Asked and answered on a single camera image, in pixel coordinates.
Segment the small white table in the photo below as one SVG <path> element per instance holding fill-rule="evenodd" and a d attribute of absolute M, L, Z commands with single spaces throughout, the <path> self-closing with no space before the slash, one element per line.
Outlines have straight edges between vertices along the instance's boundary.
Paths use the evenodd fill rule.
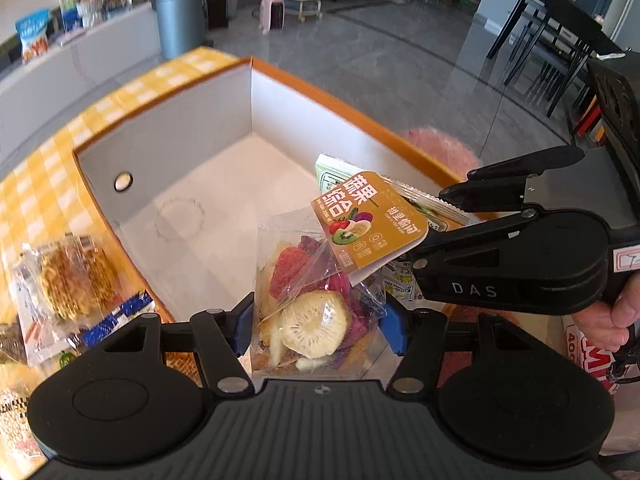
<path fill-rule="evenodd" d="M 290 1 L 299 3 L 298 11 L 297 12 L 293 12 L 292 10 L 287 11 L 287 7 L 285 7 L 284 12 L 285 14 L 296 14 L 298 16 L 298 21 L 300 23 L 305 21 L 306 16 L 316 16 L 319 19 L 322 18 L 322 12 L 320 12 L 320 9 L 321 9 L 320 0 L 290 0 Z M 305 5 L 305 2 L 317 2 L 318 6 L 315 9 L 304 10 L 303 6 Z"/>

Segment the circular stain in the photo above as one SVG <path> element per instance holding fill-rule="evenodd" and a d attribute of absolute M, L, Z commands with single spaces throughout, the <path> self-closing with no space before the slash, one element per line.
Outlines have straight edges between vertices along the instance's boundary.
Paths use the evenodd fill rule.
<path fill-rule="evenodd" d="M 204 209 L 194 198 L 173 198 L 162 204 L 156 234 L 168 242 L 194 237 L 204 226 Z"/>

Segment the hand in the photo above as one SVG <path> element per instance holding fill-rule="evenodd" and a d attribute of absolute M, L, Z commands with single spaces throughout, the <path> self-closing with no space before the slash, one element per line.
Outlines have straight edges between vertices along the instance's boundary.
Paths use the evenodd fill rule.
<path fill-rule="evenodd" d="M 629 337 L 626 327 L 640 319 L 640 272 L 629 278 L 613 307 L 596 301 L 572 317 L 594 346 L 617 352 Z"/>

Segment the metal grommet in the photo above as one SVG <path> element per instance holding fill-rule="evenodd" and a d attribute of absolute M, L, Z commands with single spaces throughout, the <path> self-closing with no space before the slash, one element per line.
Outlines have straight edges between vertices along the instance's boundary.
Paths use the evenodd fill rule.
<path fill-rule="evenodd" d="M 119 173 L 116 180 L 113 181 L 113 189 L 117 193 L 124 193 L 133 184 L 133 175 L 129 171 L 123 171 Z"/>
<path fill-rule="evenodd" d="M 399 394 L 416 394 L 424 388 L 424 384 L 414 377 L 402 377 L 394 381 L 393 388 Z"/>
<path fill-rule="evenodd" d="M 248 387 L 248 381 L 242 377 L 225 377 L 218 381 L 218 389 L 226 394 L 239 394 Z"/>

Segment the blue cylindrical trash can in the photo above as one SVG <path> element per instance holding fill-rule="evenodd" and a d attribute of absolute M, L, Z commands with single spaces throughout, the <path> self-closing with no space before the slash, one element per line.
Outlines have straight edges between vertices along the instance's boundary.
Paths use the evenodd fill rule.
<path fill-rule="evenodd" d="M 162 57 L 173 59 L 204 43 L 203 0 L 156 0 Z"/>

